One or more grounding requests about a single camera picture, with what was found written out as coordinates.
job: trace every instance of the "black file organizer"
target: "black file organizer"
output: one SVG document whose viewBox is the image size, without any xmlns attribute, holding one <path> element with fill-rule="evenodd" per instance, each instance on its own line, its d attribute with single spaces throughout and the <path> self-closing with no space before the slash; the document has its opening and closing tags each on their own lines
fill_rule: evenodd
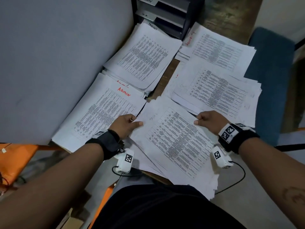
<svg viewBox="0 0 305 229">
<path fill-rule="evenodd" d="M 196 21 L 205 0 L 158 0 L 155 6 L 132 0 L 135 24 L 144 18 L 152 21 L 165 33 L 183 40 Z"/>
</svg>

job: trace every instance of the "orange chair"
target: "orange chair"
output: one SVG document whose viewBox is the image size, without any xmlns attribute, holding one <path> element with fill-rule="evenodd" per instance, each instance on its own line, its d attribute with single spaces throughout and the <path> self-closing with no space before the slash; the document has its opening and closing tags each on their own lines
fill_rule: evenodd
<svg viewBox="0 0 305 229">
<path fill-rule="evenodd" d="M 19 174 L 38 150 L 63 150 L 59 146 L 0 144 L 0 174 L 2 189 L 16 181 Z"/>
<path fill-rule="evenodd" d="M 111 196 L 111 194 L 112 194 L 112 192 L 113 192 L 113 188 L 114 188 L 116 182 L 113 183 L 111 186 L 109 186 L 109 187 L 107 188 L 107 190 L 106 190 L 106 192 L 105 192 L 105 194 L 104 194 L 104 197 L 103 197 L 103 199 L 102 199 L 102 202 L 101 202 L 101 204 L 99 205 L 98 209 L 96 210 L 96 213 L 95 213 L 95 215 L 94 215 L 94 218 L 93 218 L 92 222 L 90 223 L 88 229 L 91 229 L 91 228 L 92 228 L 92 226 L 93 226 L 95 220 L 97 219 L 99 213 L 101 212 L 102 208 L 105 206 L 106 202 L 107 202 L 108 199 L 110 198 L 110 196 Z"/>
</svg>

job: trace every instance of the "handwritten label admin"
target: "handwritten label admin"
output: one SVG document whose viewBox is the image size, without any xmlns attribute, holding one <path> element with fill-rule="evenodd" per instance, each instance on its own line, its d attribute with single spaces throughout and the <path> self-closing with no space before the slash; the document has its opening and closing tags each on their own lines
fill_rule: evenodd
<svg viewBox="0 0 305 229">
<path fill-rule="evenodd" d="M 123 90 L 123 88 L 119 88 L 118 91 L 124 93 L 126 96 L 130 96 L 130 94 L 128 94 L 127 92 L 125 92 L 125 91 Z"/>
</svg>

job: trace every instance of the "hand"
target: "hand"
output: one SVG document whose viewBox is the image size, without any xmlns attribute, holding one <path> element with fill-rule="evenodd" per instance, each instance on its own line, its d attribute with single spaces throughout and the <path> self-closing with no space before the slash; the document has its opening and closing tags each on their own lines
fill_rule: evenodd
<svg viewBox="0 0 305 229">
<path fill-rule="evenodd" d="M 135 119 L 136 117 L 132 114 L 119 116 L 110 125 L 109 129 L 115 131 L 122 140 L 131 134 L 134 129 L 143 126 L 142 121 L 133 122 Z"/>
<path fill-rule="evenodd" d="M 226 117 L 216 111 L 201 112 L 197 115 L 197 119 L 198 120 L 194 121 L 195 125 L 206 127 L 215 135 L 218 135 L 220 130 L 222 130 L 227 123 L 230 123 Z"/>
</svg>

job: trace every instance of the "finger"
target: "finger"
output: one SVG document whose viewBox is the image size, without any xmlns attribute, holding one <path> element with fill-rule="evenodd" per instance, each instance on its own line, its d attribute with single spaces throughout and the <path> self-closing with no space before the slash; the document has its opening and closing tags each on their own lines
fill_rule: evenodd
<svg viewBox="0 0 305 229">
<path fill-rule="evenodd" d="M 134 129 L 138 128 L 138 127 L 141 127 L 141 126 L 143 126 L 143 122 L 142 121 L 136 121 L 136 122 L 130 123 L 129 128 L 132 131 L 132 130 L 134 130 Z"/>
<path fill-rule="evenodd" d="M 195 120 L 194 121 L 194 125 L 199 125 L 199 126 L 206 127 L 206 128 L 208 128 L 208 126 L 210 124 L 211 124 L 210 121 L 205 121 L 205 120 Z"/>
<path fill-rule="evenodd" d="M 197 115 L 197 119 L 198 120 L 208 120 L 210 118 L 210 112 L 211 111 L 205 111 L 205 112 L 201 112 Z"/>
<path fill-rule="evenodd" d="M 134 121 L 136 119 L 136 117 L 132 114 L 127 114 L 127 115 L 125 115 L 125 119 L 128 121 Z"/>
</svg>

